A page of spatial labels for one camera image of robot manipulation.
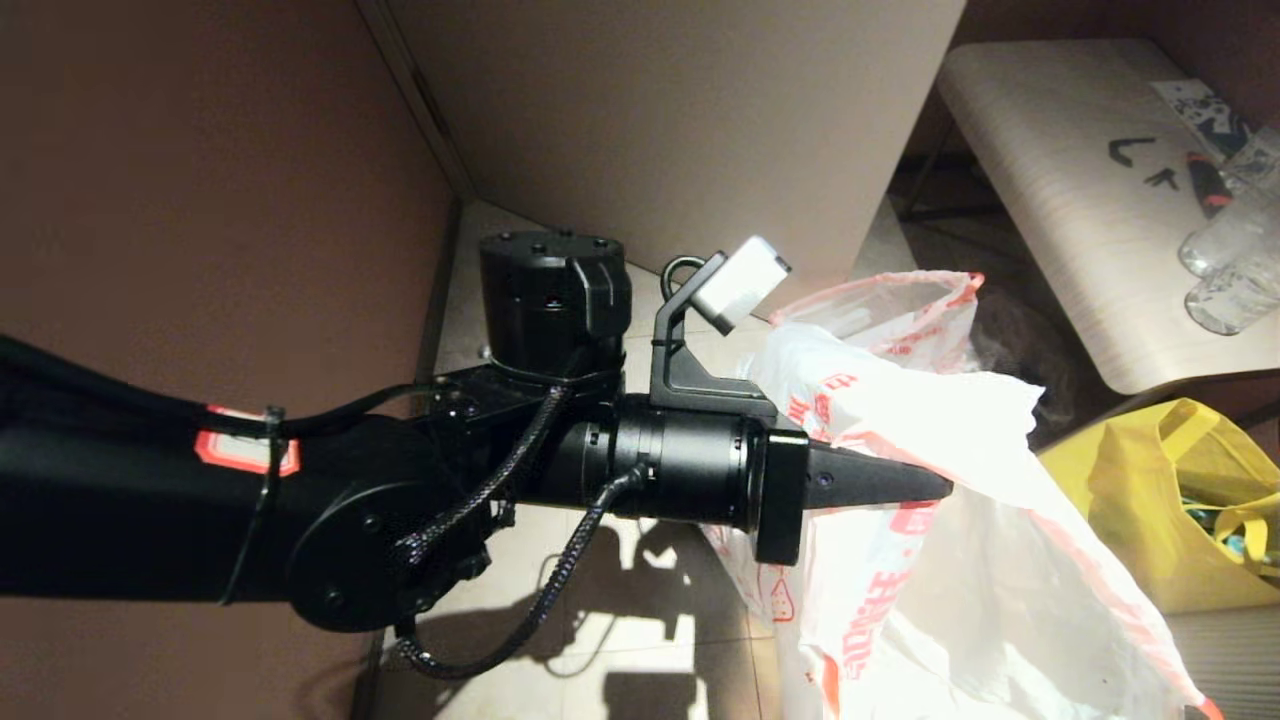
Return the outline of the clear bag with black contents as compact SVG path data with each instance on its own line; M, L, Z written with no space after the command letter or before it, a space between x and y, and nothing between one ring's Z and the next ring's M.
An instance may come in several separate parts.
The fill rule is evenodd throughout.
M1041 425L1068 424L1075 373L1061 336L1043 315L1010 293L991 291L979 301L972 342L983 369L1043 389L1034 410Z

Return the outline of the yellow fabric tote bag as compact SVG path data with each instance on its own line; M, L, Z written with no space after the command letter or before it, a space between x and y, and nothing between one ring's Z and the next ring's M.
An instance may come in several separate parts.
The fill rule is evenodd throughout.
M1158 404L1039 460L1162 612L1280 605L1280 462L1221 413Z

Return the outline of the black cylindrical wrist motor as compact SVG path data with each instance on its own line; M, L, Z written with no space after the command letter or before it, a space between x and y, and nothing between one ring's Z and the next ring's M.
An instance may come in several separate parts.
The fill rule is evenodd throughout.
M632 319L622 243L516 231L481 240L477 251L492 364L548 384L621 370Z

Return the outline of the light wood grain table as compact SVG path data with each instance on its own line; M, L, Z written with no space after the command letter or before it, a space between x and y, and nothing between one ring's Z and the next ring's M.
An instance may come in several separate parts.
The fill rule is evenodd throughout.
M969 44L934 86L1106 386L1146 395L1187 380L1280 370L1280 316L1236 336L1194 323L1178 260L1204 225L1187 178L1198 138L1149 87L1183 70L1144 38ZM1156 137L1130 149L1108 141ZM1171 167L1179 191L1143 179Z

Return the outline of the beige door panel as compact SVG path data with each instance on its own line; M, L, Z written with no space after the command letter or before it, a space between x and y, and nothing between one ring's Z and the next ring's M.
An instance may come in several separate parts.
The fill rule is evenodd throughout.
M966 0L388 0L479 199L677 255L771 242L771 311L847 281Z

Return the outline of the clear plastic bottle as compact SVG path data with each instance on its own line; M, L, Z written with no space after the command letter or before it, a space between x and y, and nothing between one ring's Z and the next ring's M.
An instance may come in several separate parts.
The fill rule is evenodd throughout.
M1280 127L1257 129L1245 146L1225 161L1220 174L1235 199L1280 195Z
M1280 193L1242 193L1204 228L1187 236L1178 260L1189 273L1204 278L1277 237Z
M1235 336L1280 310L1280 246L1258 246L1203 278L1184 299L1206 331Z

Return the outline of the red black screwdriver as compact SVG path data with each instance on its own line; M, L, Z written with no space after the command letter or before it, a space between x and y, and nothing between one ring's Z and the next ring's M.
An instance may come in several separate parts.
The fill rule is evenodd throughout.
M1196 201L1207 220L1211 222L1233 204L1234 195L1210 156L1188 152L1187 170Z

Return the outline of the printed paper leaflet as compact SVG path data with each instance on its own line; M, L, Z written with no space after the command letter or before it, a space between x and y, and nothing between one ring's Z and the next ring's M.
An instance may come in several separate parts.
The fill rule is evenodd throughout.
M1216 161L1233 158L1251 141L1252 129L1243 117L1201 79L1158 81L1149 87Z

